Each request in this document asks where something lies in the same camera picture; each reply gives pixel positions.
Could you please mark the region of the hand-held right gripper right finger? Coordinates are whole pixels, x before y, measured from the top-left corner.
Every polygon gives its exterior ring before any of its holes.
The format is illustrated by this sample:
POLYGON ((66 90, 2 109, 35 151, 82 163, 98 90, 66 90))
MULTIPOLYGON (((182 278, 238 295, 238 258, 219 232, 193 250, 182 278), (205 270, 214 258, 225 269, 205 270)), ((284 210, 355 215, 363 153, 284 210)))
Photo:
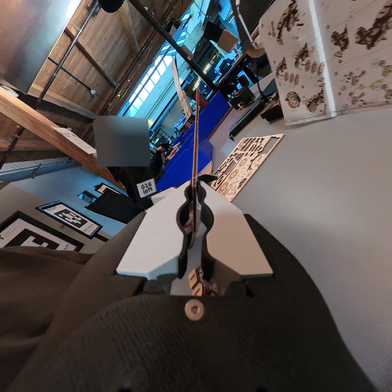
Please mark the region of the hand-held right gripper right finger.
POLYGON ((267 261, 243 212, 205 182, 198 185, 202 237, 201 267, 210 290, 223 296, 233 282, 270 278, 267 261))

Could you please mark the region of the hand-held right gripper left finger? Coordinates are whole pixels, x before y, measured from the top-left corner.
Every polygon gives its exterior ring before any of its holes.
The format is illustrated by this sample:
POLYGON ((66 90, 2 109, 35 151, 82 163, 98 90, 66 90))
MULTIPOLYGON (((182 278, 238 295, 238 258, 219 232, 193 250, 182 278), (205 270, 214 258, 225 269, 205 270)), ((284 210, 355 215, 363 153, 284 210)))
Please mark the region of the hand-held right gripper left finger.
POLYGON ((157 280, 182 278, 187 269, 190 181, 149 208, 116 268, 119 275, 157 280))

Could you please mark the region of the engraved wooden puzzle sheet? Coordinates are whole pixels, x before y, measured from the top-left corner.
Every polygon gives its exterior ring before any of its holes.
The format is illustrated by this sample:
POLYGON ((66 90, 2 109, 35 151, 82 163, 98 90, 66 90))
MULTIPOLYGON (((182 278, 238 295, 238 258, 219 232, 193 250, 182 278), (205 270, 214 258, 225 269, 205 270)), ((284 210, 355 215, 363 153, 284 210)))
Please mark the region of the engraved wooden puzzle sheet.
POLYGON ((194 149, 193 149, 193 173, 192 173, 192 206, 193 206, 193 239, 196 238, 197 225, 197 197, 198 197, 198 140, 199 140, 199 88, 196 88, 196 113, 194 128, 194 149))

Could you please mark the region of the wooden puzzle sheet with gears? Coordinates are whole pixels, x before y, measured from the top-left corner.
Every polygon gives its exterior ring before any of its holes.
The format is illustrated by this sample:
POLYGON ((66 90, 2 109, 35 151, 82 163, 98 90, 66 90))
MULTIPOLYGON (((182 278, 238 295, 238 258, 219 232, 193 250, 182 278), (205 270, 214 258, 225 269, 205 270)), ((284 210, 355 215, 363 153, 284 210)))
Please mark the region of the wooden puzzle sheet with gears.
POLYGON ((285 137, 277 134, 243 138, 215 171, 211 187, 232 202, 285 137))

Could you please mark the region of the black office chair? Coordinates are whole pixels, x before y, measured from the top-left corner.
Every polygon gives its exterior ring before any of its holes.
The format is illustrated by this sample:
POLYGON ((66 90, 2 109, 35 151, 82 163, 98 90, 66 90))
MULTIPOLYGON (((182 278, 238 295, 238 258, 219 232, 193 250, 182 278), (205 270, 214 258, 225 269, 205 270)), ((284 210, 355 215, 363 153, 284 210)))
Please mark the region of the black office chair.
POLYGON ((124 224, 130 223, 138 214, 143 212, 128 196, 110 190, 85 208, 124 224))

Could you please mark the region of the small framed poster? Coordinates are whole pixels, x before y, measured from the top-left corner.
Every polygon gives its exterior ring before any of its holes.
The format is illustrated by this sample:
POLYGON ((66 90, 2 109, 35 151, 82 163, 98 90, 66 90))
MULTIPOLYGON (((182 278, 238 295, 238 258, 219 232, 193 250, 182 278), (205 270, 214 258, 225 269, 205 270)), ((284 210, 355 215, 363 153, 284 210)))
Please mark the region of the small framed poster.
POLYGON ((123 194, 126 196, 126 194, 124 192, 122 192, 118 189, 115 189, 112 186, 109 186, 108 184, 105 184, 105 183, 100 183, 100 184, 94 186, 94 191, 101 194, 101 195, 110 191, 110 192, 114 192, 117 194, 123 194))

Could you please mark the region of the small wooden model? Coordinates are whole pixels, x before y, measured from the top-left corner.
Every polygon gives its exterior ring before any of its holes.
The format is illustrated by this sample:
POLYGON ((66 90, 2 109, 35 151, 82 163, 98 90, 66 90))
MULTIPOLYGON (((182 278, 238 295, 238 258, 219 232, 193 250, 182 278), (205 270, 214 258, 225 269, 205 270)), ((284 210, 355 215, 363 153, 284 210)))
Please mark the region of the small wooden model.
POLYGON ((193 297, 218 296, 218 287, 214 279, 207 281, 204 279, 201 266, 194 268, 188 275, 189 286, 193 297))

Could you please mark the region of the long black case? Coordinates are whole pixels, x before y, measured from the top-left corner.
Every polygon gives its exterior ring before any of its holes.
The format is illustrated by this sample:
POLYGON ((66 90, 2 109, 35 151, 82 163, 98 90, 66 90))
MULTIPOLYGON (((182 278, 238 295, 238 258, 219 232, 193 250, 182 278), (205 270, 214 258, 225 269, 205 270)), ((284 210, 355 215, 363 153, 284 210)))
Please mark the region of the long black case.
POLYGON ((261 98, 257 98, 251 106, 245 109, 244 113, 230 126, 229 139, 233 141, 254 118, 261 114, 265 106, 264 101, 261 98))

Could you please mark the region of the small black box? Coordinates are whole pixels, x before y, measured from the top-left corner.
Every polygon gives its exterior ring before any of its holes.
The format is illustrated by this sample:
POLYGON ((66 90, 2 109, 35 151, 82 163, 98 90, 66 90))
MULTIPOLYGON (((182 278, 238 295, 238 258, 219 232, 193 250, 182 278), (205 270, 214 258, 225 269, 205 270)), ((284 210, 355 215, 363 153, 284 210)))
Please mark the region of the small black box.
POLYGON ((266 120, 268 123, 274 122, 283 118, 283 111, 280 102, 269 105, 260 114, 261 118, 266 120))

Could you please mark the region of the black charging dock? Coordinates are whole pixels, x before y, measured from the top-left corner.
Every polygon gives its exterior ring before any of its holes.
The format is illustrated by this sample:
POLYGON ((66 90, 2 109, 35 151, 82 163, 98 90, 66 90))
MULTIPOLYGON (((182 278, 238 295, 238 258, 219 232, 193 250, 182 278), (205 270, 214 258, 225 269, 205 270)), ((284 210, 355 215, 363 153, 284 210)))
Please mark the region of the black charging dock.
POLYGON ((254 93, 249 88, 246 75, 240 75, 229 81, 228 102, 235 110, 243 110, 254 102, 254 93))

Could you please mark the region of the large framed marker poster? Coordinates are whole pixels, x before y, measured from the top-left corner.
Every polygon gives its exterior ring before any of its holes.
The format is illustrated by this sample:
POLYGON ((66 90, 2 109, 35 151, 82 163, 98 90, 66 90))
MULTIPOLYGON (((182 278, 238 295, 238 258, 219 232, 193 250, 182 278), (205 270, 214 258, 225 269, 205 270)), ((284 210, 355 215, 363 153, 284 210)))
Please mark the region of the large framed marker poster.
POLYGON ((0 247, 42 247, 79 252, 84 244, 16 211, 0 224, 0 247))

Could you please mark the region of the person's brown clothing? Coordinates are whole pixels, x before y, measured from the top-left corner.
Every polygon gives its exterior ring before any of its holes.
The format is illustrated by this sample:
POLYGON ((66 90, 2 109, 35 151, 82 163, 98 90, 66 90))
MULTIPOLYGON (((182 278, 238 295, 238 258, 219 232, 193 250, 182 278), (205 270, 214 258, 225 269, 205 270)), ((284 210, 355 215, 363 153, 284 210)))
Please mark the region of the person's brown clothing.
POLYGON ((46 247, 1 248, 1 391, 35 391, 58 361, 58 345, 47 332, 62 298, 94 254, 46 247))

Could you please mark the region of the black steel column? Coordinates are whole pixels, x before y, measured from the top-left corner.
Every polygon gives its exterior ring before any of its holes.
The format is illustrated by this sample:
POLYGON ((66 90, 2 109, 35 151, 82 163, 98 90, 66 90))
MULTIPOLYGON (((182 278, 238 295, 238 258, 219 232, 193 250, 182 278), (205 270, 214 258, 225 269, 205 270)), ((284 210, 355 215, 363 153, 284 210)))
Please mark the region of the black steel column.
POLYGON ((198 64, 191 58, 186 51, 180 47, 173 37, 165 31, 165 29, 158 23, 152 14, 145 9, 145 7, 138 0, 129 0, 129 2, 136 8, 136 10, 150 23, 156 32, 159 33, 165 41, 177 51, 177 53, 189 64, 191 69, 214 91, 218 92, 218 86, 207 76, 207 74, 198 66, 198 64))

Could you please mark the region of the black monitor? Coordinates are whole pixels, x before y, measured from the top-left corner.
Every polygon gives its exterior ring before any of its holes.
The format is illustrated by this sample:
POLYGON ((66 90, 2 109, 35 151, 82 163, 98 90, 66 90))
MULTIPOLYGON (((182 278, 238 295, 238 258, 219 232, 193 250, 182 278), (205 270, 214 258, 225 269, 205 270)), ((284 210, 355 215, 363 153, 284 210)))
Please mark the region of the black monitor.
MULTIPOLYGON (((248 35, 243 27, 243 24, 238 16, 238 10, 236 6, 236 1, 231 0, 231 6, 233 9, 234 20, 237 25, 237 30, 239 33, 239 40, 243 52, 248 51, 252 45, 248 38, 248 35)), ((241 0, 239 4, 239 13, 242 16, 244 23, 249 31, 252 33, 258 26, 260 18, 269 8, 269 6, 274 2, 274 0, 241 0)))

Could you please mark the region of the folded model instruction booklet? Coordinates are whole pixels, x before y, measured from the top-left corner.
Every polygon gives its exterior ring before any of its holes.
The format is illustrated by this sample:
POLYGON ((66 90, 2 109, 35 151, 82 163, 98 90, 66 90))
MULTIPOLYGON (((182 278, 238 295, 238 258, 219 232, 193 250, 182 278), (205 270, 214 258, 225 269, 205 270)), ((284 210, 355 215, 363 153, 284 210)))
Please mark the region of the folded model instruction booklet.
POLYGON ((258 43, 287 125, 391 105, 390 0, 274 1, 258 43))

